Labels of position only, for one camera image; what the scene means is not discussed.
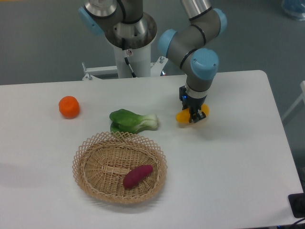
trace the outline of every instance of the light blue joint cap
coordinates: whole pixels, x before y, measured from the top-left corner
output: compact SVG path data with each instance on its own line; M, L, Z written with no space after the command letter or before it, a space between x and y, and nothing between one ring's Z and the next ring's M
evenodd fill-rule
M220 18L220 31L219 35L223 33L228 27L228 20L226 15L220 9L214 9Z
M202 80L212 80L218 71L219 59L213 50L198 49L192 55L191 68Z
M165 57L167 57L167 50L170 47L170 43L172 41L172 38L177 33L176 30L170 29L165 31L158 42L158 49L161 52L161 54Z
M81 17L82 22L86 27L96 36L103 35L104 31L99 27L99 25L90 17L83 7L78 9L78 13Z

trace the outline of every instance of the cable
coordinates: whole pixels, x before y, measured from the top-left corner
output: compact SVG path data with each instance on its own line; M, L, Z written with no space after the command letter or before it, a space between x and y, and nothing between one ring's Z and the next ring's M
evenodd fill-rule
M122 38L122 50L123 50L123 51L126 50L126 48L125 48L125 42L126 42L125 38ZM132 74L132 77L133 77L133 78L136 78L137 76L136 76L136 74L134 73L134 71L133 71L133 69L132 69L132 66L131 66L130 63L129 63L128 57L124 57L124 60L125 60L125 63L126 63L126 64L128 65L128 67L129 67L129 70L130 70L130 72L131 72L131 74Z
M293 229L296 224L298 224L299 222L302 222L304 220L305 220L305 218L298 220L297 222L293 223L288 229Z

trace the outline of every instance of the wicker basket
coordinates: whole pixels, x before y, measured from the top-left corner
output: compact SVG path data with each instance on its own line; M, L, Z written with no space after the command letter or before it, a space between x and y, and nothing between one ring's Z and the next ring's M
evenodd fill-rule
M152 165L153 172L139 185L125 189L125 175L140 165ZM72 168L76 183L90 196L128 204L153 197L165 181L167 166L160 147L148 138L104 132L83 142Z

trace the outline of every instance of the sweet potato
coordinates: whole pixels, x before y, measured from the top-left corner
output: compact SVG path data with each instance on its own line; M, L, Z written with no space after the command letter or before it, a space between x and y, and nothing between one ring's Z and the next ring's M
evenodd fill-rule
M130 171L123 180L124 188L132 188L136 186L142 179L153 171L152 165L142 165Z

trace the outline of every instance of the green leafy vegetable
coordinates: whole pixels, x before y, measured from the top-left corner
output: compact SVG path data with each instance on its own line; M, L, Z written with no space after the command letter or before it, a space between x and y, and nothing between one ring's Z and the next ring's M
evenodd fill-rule
M157 129L159 124L156 114L139 115L125 109L112 112L109 118L112 121L110 131L113 132L136 134L143 130Z

